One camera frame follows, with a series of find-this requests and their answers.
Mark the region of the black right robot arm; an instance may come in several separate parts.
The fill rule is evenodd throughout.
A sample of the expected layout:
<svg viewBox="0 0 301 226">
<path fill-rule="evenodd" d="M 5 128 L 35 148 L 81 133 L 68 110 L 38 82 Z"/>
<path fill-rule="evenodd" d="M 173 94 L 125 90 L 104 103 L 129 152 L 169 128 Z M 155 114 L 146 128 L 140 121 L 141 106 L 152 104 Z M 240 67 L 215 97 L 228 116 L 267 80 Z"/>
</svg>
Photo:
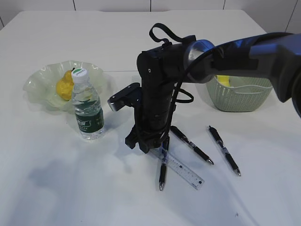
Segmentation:
<svg viewBox="0 0 301 226">
<path fill-rule="evenodd" d="M 137 58 L 142 79 L 135 98 L 135 124 L 125 143 L 147 153 L 166 138 L 183 83 L 207 83 L 215 75 L 268 79 L 281 102 L 291 99 L 301 111 L 301 37 L 275 32 L 218 46 L 207 40 L 167 44 Z"/>
</svg>

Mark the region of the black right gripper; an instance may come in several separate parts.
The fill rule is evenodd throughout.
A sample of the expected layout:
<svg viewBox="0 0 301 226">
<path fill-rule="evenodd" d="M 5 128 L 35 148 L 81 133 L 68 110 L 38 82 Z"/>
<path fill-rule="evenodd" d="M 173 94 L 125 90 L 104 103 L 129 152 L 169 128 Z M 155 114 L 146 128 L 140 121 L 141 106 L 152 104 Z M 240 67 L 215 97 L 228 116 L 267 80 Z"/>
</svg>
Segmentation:
<svg viewBox="0 0 301 226">
<path fill-rule="evenodd" d="M 174 110 L 174 85 L 184 73 L 183 59 L 186 48 L 196 41 L 187 36 L 180 44 L 167 42 L 157 48 L 142 51 L 136 61 L 142 79 L 141 101 L 134 107 L 135 125 L 125 138 L 133 149 L 136 144 L 147 153 L 159 147 L 168 135 L 170 110 Z"/>
</svg>

